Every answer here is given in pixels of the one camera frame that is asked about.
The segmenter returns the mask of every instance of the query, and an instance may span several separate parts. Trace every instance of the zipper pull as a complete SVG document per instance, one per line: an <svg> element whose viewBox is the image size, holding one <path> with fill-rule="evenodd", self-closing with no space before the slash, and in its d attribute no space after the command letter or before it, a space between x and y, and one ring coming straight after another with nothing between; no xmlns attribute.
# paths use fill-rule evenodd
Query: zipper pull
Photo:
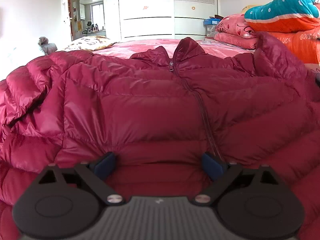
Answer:
<svg viewBox="0 0 320 240"><path fill-rule="evenodd" d="M173 68L173 61L170 61L170 71L174 71L174 68Z"/></svg>

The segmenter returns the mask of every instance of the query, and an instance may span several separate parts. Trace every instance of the orange pillow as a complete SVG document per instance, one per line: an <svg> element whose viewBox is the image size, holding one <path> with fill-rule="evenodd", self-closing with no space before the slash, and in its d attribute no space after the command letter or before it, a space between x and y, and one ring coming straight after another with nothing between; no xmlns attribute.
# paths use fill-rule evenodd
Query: orange pillow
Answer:
<svg viewBox="0 0 320 240"><path fill-rule="evenodd" d="M320 73L320 27L297 33L273 33L308 69Z"/></svg>

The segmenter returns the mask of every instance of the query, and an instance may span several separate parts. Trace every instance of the black circular pad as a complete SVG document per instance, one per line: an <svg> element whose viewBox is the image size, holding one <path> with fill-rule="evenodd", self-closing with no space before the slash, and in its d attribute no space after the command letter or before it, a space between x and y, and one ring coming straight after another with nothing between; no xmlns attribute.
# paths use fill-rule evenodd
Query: black circular pad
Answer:
<svg viewBox="0 0 320 240"><path fill-rule="evenodd" d="M99 202L86 191L50 183L32 194L24 194L12 214L24 234L38 239L61 239L90 227L99 215Z"/></svg>
<svg viewBox="0 0 320 240"><path fill-rule="evenodd" d="M301 227L303 207L291 192L272 187L253 190L238 189L219 201L220 218L232 232L247 238L284 239Z"/></svg>

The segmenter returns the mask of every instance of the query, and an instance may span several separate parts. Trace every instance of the wardrobe door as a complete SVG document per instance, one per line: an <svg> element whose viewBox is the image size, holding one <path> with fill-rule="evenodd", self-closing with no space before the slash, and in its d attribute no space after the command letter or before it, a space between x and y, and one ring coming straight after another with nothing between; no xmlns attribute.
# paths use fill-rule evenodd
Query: wardrobe door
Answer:
<svg viewBox="0 0 320 240"><path fill-rule="evenodd" d="M119 0L121 38L173 38L171 0Z"/></svg>
<svg viewBox="0 0 320 240"><path fill-rule="evenodd" d="M175 38L204 40L203 20L217 13L217 0L174 0Z"/></svg>

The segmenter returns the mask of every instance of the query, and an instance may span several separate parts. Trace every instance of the red puffer jacket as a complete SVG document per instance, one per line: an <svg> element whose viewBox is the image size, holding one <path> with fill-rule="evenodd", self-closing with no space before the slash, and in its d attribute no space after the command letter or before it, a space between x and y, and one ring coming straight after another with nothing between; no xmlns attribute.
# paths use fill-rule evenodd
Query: red puffer jacket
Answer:
<svg viewBox="0 0 320 240"><path fill-rule="evenodd" d="M130 195L194 196L210 183L205 151L270 164L302 201L302 240L320 239L319 88L286 47L262 35L254 55L220 59L186 38L125 60L56 52L0 83L0 239L11 210L49 163L117 154L106 181Z"/></svg>

